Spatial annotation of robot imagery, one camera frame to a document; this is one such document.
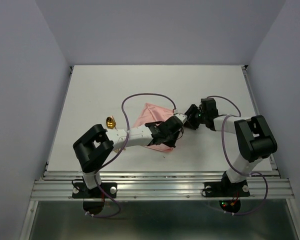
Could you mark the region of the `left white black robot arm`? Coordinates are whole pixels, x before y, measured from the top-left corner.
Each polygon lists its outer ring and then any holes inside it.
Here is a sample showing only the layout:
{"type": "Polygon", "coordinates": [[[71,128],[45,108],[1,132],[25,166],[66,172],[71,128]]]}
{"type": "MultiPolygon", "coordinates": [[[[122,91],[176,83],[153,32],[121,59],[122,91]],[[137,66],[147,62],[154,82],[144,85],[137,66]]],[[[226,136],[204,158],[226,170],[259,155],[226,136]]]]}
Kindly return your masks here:
{"type": "Polygon", "coordinates": [[[84,191],[90,197],[101,193],[99,171],[111,152],[128,147],[166,145],[174,148],[187,116],[174,114],[163,122],[150,122],[127,129],[105,129],[101,124],[91,127],[74,144],[73,150],[83,173],[84,191]]]}

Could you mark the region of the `pink satin napkin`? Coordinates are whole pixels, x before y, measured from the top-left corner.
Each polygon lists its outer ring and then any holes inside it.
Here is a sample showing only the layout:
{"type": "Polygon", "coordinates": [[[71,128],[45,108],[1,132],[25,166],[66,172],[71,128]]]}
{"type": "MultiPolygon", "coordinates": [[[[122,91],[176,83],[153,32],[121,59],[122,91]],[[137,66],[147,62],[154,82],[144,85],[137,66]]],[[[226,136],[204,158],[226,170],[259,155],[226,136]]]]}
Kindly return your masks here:
{"type": "MultiPolygon", "coordinates": [[[[145,125],[146,123],[159,122],[159,121],[164,122],[172,115],[173,115],[172,109],[168,109],[151,103],[146,103],[139,117],[136,119],[133,128],[145,125]]],[[[169,153],[173,150],[172,147],[166,146],[164,144],[151,145],[151,146],[147,146],[146,148],[163,152],[163,153],[169,153]]]]}

